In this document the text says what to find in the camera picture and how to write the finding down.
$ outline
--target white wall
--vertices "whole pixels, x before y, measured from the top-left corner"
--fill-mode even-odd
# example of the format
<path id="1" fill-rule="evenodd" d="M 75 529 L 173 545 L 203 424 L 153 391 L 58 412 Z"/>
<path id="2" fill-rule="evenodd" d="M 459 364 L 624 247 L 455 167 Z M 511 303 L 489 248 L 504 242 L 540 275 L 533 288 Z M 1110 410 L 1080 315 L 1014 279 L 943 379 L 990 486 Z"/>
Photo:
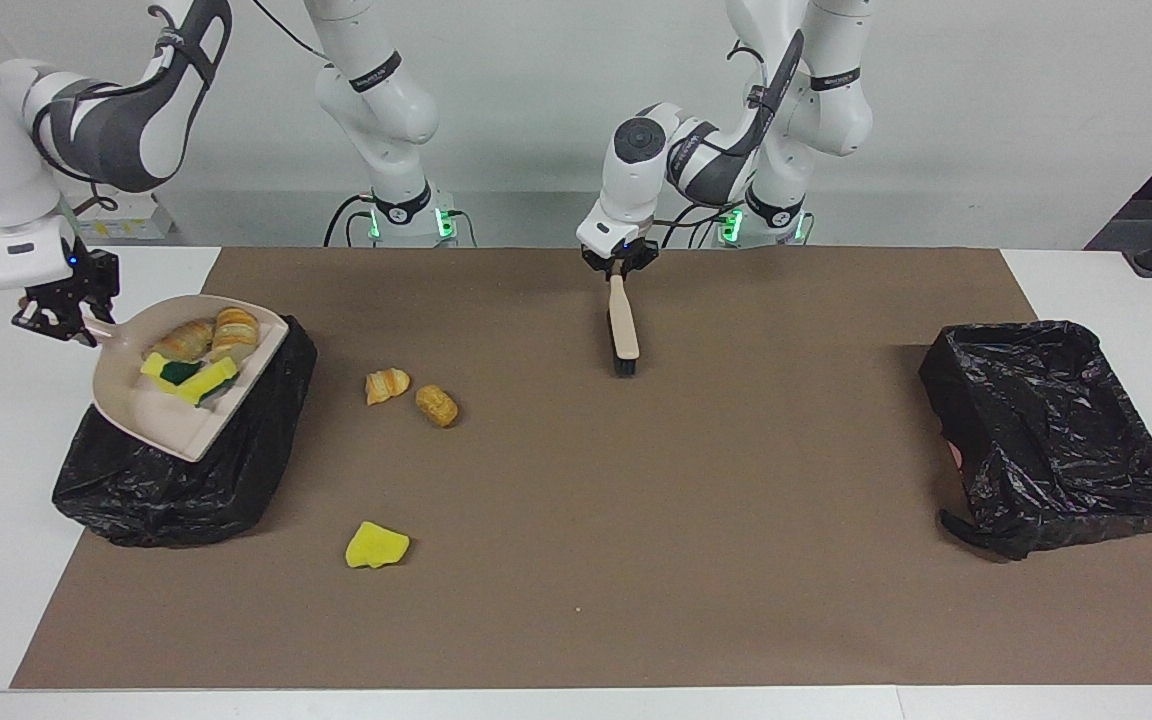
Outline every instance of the white wall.
<path id="1" fill-rule="evenodd" d="M 312 100 L 319 60 L 250 1 L 230 3 L 236 33 L 172 195 L 364 181 Z M 156 32 L 143 5 L 0 0 L 0 28 L 20 54 L 128 82 Z M 316 41 L 297 0 L 268 5 Z M 864 77 L 877 128 L 859 154 L 820 164 L 809 197 L 818 241 L 1082 247 L 1152 173 L 1152 3 L 876 5 Z M 669 99 L 722 123 L 749 70 L 723 63 L 732 31 L 719 0 L 382 0 L 381 10 L 442 105 L 426 158 L 453 191 L 594 190 L 621 119 Z"/>

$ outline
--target black plastic bag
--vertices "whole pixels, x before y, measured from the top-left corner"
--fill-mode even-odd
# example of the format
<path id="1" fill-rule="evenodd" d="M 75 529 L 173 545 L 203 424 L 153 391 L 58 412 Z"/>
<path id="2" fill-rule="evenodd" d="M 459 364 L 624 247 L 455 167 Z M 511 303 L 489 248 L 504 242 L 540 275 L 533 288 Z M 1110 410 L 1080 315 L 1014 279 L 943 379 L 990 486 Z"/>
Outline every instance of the black plastic bag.
<path id="1" fill-rule="evenodd" d="M 291 332 L 207 454 L 185 462 L 88 409 L 51 501 L 92 532 L 128 547 L 191 547 L 252 528 L 283 479 L 314 373 L 314 342 Z"/>
<path id="2" fill-rule="evenodd" d="M 975 524 L 947 530 L 1010 560 L 1152 532 L 1152 438 L 1074 323 L 946 328 L 919 370 L 961 454 Z"/>

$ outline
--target white table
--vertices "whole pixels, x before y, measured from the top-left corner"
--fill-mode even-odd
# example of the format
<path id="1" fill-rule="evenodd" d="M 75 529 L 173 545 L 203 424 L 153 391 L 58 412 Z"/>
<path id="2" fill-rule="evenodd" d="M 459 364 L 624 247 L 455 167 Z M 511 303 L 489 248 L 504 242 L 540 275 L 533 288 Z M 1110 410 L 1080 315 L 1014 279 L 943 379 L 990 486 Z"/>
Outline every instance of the white table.
<path id="1" fill-rule="evenodd" d="M 198 291 L 215 249 L 122 247 L 119 316 Z M 1152 281 L 1115 253 L 1006 251 L 1039 318 L 1087 325 L 1152 432 Z M 8 685 L 81 535 L 50 495 L 88 409 L 96 353 L 13 328 L 0 291 L 0 717 L 242 719 L 1129 719 L 1152 687 L 733 688 L 609 691 L 10 692 Z"/>

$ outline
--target brown mat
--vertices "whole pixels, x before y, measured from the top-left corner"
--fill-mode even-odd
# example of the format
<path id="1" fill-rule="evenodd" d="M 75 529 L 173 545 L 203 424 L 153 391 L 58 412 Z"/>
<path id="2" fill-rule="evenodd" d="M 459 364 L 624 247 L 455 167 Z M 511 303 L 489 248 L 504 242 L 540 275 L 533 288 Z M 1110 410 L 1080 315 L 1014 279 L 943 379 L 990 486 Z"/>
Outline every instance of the brown mat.
<path id="1" fill-rule="evenodd" d="M 937 526 L 916 369 L 1033 318 L 998 252 L 668 253 L 631 381 L 575 250 L 230 249 L 206 290 L 319 346 L 283 486 L 220 546 L 83 537 L 16 688 L 1152 684 L 1152 537 L 998 564 Z M 367 409 L 389 365 L 462 427 Z M 346 568 L 363 520 L 404 564 Z"/>

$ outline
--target beige dustpan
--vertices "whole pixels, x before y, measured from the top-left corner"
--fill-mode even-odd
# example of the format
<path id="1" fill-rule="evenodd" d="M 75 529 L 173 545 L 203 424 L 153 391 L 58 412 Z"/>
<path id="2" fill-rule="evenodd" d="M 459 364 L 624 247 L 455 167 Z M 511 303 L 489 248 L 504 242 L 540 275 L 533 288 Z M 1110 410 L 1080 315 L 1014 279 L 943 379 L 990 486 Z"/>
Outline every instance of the beige dustpan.
<path id="1" fill-rule="evenodd" d="M 226 306 L 242 306 L 260 323 L 260 343 L 243 361 L 237 381 L 228 392 L 204 407 L 192 407 L 160 391 L 141 373 L 143 355 L 160 338 L 182 323 L 215 318 Z M 124 433 L 189 462 L 206 454 L 288 333 L 287 323 L 264 306 L 211 295 L 166 300 L 119 325 L 91 318 L 84 323 L 100 342 L 100 359 L 92 377 L 96 409 Z"/>

